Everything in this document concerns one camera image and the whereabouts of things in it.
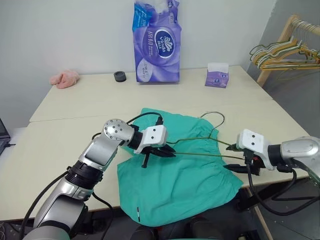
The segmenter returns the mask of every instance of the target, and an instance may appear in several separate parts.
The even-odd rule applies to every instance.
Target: tissue package
[[[137,82],[179,82],[177,0],[136,0],[132,24]]]
[[[205,85],[216,88],[226,88],[229,81],[229,64],[225,62],[208,63]]]

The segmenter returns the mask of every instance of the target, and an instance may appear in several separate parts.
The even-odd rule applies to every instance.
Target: white table
[[[72,87],[53,86],[30,122],[114,116],[142,107],[170,112],[272,99],[240,66],[230,67],[229,75],[226,88],[205,86],[206,68],[181,70],[179,84],[139,84],[135,73],[127,73],[125,82],[116,82],[113,74],[82,75]]]
[[[308,135],[273,100],[240,103],[211,107],[179,106],[172,112],[197,117],[206,111],[220,111],[226,119],[225,124],[219,128],[218,138],[230,144],[236,142],[237,134],[244,128],[263,134],[273,144]],[[67,166],[72,166],[77,161],[90,142],[91,136],[101,131],[106,120],[111,118],[128,120],[136,116],[139,111],[133,109],[127,113],[31,122],[0,172],[0,189],[3,192],[0,198],[0,220],[23,218],[39,192],[51,180],[63,173]],[[205,118],[213,125],[217,125],[221,120],[219,115],[213,114]],[[239,152],[226,151],[225,145],[220,144],[219,148],[222,154],[241,156]],[[97,195],[113,206],[120,204],[117,164],[128,158],[130,154],[120,148],[104,173],[102,182],[95,187]],[[243,163],[241,160],[232,158],[224,158],[224,161],[227,164]],[[297,173],[299,177],[307,175],[302,170],[298,170]],[[243,187],[249,185],[246,174],[236,175],[243,181]],[[290,173],[264,169],[261,171],[261,176],[253,176],[253,182],[254,184],[275,183],[291,177]],[[35,216],[49,192],[38,203],[31,217]],[[105,208],[93,197],[86,204],[90,210]]]

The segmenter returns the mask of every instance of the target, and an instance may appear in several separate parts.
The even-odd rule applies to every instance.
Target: small tissue box
[[[229,81],[229,64],[211,62],[208,64],[205,85],[208,87],[226,88]]]

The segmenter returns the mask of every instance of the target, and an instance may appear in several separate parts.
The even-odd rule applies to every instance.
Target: teal shirt
[[[205,119],[144,108],[141,113],[158,112],[168,131],[168,142],[182,138],[207,137],[213,126]],[[158,116],[146,115],[134,124],[140,131],[154,126]],[[210,139],[181,141],[171,145],[176,152],[220,154],[218,143]],[[219,207],[234,198],[242,181],[225,169],[221,157],[177,155],[163,158],[134,155],[117,168],[120,206],[134,221],[158,227]]]

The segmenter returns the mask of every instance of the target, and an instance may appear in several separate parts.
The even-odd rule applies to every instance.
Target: pink towel
[[[65,70],[62,73],[50,78],[51,85],[56,85],[58,89],[65,89],[75,85],[80,79],[76,71]]]

